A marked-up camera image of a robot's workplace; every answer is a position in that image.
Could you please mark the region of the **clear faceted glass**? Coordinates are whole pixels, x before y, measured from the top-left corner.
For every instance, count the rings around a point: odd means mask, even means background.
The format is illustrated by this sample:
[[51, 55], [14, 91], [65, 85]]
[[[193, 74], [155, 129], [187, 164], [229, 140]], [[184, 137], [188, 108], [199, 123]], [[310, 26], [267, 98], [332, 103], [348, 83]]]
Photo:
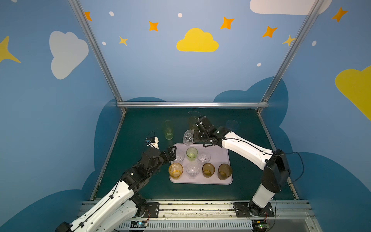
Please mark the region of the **clear faceted glass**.
[[203, 151], [198, 154], [197, 158], [198, 158], [198, 162], [205, 164], [211, 160], [211, 154], [207, 151]]
[[187, 176], [190, 179], [195, 179], [197, 177], [197, 175], [200, 173], [200, 166], [196, 163], [189, 163], [186, 166], [185, 171], [187, 173]]
[[186, 146], [194, 144], [194, 130], [185, 131], [183, 136], [183, 144]]
[[182, 163], [184, 159], [185, 159], [185, 154], [183, 152], [177, 152], [174, 163]]

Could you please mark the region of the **short yellow amber glass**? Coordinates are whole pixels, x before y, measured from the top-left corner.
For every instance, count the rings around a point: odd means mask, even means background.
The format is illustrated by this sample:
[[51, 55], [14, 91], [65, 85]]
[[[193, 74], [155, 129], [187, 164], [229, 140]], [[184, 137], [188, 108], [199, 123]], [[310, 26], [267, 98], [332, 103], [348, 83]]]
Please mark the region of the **short yellow amber glass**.
[[177, 162], [172, 163], [168, 169], [169, 175], [173, 179], [179, 179], [183, 174], [183, 171], [184, 171], [183, 166]]

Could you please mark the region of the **tall green tumbler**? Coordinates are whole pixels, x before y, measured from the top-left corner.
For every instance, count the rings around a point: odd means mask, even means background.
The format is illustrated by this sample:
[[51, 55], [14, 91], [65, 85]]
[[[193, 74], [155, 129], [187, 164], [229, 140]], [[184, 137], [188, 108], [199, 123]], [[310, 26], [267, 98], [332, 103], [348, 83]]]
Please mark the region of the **tall green tumbler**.
[[174, 138], [174, 123], [171, 120], [163, 122], [162, 130], [167, 140], [172, 140]]

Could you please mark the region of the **short green glass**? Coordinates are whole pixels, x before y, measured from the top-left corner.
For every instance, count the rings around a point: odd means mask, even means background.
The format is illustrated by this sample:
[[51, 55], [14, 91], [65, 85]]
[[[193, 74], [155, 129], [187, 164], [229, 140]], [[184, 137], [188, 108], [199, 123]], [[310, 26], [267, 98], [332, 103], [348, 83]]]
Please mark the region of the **short green glass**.
[[198, 150], [196, 148], [188, 148], [186, 150], [186, 156], [189, 161], [194, 161], [198, 156]]

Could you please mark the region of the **short brown textured cup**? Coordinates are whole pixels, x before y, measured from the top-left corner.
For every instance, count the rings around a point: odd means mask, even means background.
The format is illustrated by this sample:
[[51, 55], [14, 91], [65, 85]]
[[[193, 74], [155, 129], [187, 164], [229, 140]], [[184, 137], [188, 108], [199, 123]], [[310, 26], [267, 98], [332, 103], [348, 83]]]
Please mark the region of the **short brown textured cup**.
[[205, 163], [202, 167], [203, 176], [210, 178], [215, 173], [215, 167], [211, 163]]

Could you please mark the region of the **dark brown textured tall cup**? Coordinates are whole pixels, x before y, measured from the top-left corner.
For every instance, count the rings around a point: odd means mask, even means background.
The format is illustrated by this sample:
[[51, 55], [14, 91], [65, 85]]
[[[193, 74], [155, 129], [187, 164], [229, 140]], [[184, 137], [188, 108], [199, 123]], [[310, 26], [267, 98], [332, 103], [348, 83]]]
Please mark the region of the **dark brown textured tall cup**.
[[233, 169], [231, 168], [231, 166], [226, 163], [222, 163], [218, 167], [217, 176], [220, 180], [226, 180], [232, 175], [232, 173]]

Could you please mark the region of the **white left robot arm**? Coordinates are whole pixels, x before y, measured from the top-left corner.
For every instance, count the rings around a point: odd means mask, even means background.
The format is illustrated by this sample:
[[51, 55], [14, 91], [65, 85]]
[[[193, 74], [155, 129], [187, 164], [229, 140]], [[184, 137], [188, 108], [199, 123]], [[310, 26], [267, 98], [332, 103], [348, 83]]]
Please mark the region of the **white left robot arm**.
[[63, 222], [56, 232], [111, 232], [123, 221], [145, 213], [146, 200], [138, 191], [164, 164], [176, 159], [175, 146], [160, 151], [149, 146], [141, 159], [126, 170], [115, 186], [90, 210], [71, 223]]

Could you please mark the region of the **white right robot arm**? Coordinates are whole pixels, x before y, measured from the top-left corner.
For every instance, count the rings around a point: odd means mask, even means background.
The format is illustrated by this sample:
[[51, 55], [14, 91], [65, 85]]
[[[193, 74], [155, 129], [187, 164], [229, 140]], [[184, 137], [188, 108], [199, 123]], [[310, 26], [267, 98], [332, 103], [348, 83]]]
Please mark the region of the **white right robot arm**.
[[243, 139], [228, 128], [222, 126], [216, 128], [206, 116], [199, 116], [195, 125], [198, 128], [194, 132], [197, 143], [231, 150], [263, 171], [261, 184], [248, 203], [249, 211], [257, 216], [275, 194], [282, 190], [291, 174], [285, 152], [279, 149], [273, 151], [260, 147]]

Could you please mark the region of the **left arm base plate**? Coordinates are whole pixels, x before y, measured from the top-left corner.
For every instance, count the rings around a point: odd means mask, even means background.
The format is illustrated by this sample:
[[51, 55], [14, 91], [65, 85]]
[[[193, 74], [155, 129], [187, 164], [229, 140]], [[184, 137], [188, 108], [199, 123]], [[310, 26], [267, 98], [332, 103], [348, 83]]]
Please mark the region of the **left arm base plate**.
[[149, 202], [146, 206], [142, 205], [138, 208], [135, 215], [136, 218], [158, 218], [159, 215], [159, 203]]

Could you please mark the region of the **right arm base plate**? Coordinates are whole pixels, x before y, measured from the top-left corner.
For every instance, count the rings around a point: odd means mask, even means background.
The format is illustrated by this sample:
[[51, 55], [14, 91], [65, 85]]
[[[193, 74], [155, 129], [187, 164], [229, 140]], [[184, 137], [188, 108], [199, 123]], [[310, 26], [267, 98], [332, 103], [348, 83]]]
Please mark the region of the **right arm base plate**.
[[234, 202], [233, 208], [238, 218], [265, 218], [274, 217], [274, 208], [268, 203], [264, 208], [260, 208], [251, 202]]

